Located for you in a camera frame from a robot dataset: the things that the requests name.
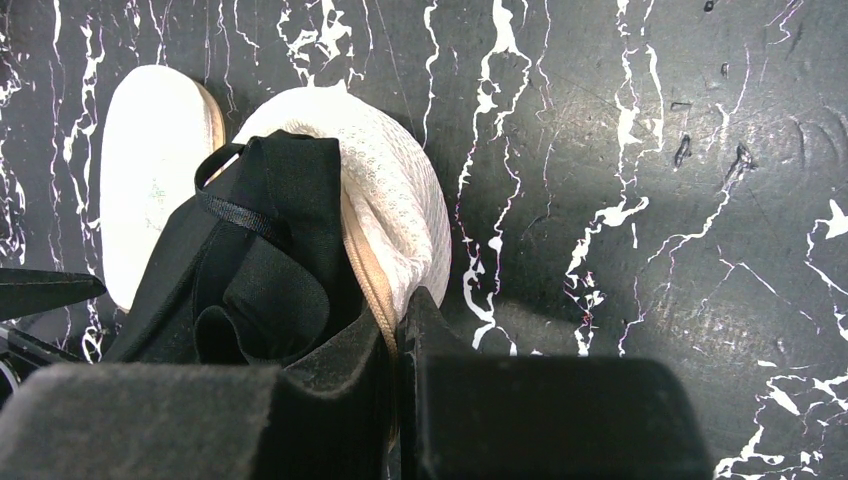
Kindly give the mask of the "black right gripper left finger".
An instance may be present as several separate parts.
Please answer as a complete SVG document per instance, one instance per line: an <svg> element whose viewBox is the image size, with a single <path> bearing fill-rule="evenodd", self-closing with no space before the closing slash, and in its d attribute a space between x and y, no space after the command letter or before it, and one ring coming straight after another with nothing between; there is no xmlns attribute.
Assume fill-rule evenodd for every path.
<svg viewBox="0 0 848 480"><path fill-rule="evenodd" d="M378 479L390 424L373 315L285 367L56 364L1 413L5 479Z"/></svg>

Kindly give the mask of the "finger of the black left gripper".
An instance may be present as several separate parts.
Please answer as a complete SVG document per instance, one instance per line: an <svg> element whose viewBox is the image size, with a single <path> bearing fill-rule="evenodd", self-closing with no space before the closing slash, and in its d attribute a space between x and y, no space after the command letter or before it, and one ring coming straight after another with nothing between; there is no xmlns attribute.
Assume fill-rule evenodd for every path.
<svg viewBox="0 0 848 480"><path fill-rule="evenodd" d="M97 298L107 292L88 273L1 269L1 320L39 314Z"/></svg>

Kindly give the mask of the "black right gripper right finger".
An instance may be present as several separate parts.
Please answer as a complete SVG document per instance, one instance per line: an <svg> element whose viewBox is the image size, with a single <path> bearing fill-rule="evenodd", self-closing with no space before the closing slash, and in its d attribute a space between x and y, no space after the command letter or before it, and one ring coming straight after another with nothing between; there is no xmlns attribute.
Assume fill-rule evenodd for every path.
<svg viewBox="0 0 848 480"><path fill-rule="evenodd" d="M649 359L482 354L418 288L397 328L406 479L708 479L672 371Z"/></svg>

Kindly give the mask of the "white mesh laundry bag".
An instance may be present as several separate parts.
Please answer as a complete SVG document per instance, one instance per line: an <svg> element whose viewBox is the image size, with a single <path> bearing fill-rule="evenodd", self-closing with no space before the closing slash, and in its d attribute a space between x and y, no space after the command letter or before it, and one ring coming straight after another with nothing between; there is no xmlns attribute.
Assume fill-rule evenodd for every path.
<svg viewBox="0 0 848 480"><path fill-rule="evenodd" d="M343 85L299 86L262 103L237 142L276 130L340 144L342 228L353 271L391 354L413 292L444 299L451 266L447 207L433 166L397 121ZM130 311L189 178L225 141L221 109L198 82L163 65L132 69L117 86L101 147L104 282Z"/></svg>

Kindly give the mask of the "black bra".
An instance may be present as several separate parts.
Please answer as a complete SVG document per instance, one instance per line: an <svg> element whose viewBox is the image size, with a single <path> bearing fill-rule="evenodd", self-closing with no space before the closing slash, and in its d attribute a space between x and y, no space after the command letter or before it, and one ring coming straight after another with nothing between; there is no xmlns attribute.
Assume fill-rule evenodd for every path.
<svg viewBox="0 0 848 480"><path fill-rule="evenodd" d="M106 361L288 365L359 316L336 139L278 130L226 144L190 193Z"/></svg>

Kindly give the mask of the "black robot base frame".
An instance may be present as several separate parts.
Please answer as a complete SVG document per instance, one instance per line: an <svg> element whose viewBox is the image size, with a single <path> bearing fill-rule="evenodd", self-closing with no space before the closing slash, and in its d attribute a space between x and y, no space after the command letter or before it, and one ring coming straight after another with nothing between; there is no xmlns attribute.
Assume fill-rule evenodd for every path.
<svg viewBox="0 0 848 480"><path fill-rule="evenodd" d="M21 330L1 326L1 404L15 394L36 370L82 359Z"/></svg>

